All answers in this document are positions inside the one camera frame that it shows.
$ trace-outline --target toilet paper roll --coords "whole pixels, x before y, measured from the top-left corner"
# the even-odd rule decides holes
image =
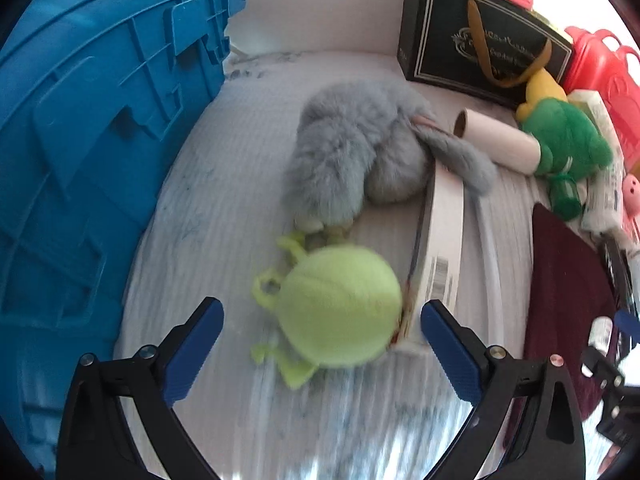
[[[535,137],[468,108],[458,115],[453,134],[510,170],[531,175],[540,163],[540,145]]]

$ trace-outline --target pink toy face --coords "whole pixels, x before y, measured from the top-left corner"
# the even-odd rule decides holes
[[[626,212],[631,218],[640,214],[640,182],[632,174],[628,174],[622,181],[622,198]]]

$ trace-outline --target blue gripper pad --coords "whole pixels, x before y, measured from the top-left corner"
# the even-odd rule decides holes
[[[211,298],[211,301],[204,306],[204,312],[200,318],[167,363],[162,395],[169,408],[189,393],[209,351],[222,332],[224,319],[222,303]]]
[[[482,398],[480,370],[433,301],[422,308],[420,328],[458,397],[478,405]]]
[[[635,344],[640,343],[640,322],[626,310],[619,310],[614,317],[614,323],[622,330]]]

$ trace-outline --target gray fur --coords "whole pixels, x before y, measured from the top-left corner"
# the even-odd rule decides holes
[[[433,175],[433,156],[477,192],[495,178],[489,158],[468,142],[426,126],[430,104],[403,82],[356,81],[329,86],[303,107],[285,173],[284,204],[295,216],[340,225],[356,217],[364,196],[405,200]]]

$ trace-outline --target silver bolt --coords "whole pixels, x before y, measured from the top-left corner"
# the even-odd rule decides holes
[[[489,348],[489,355],[494,359],[504,359],[507,356],[507,351],[501,346],[492,346]]]
[[[84,354],[80,358],[80,365],[81,366],[88,366],[88,365],[92,364],[94,361],[95,361],[95,355],[93,355],[93,354]]]
[[[143,359],[151,359],[158,349],[153,345],[144,345],[140,350],[138,350],[138,355]]]
[[[551,361],[551,364],[555,367],[561,367],[564,366],[564,359],[562,358],[561,355],[558,354],[553,354],[549,360]]]

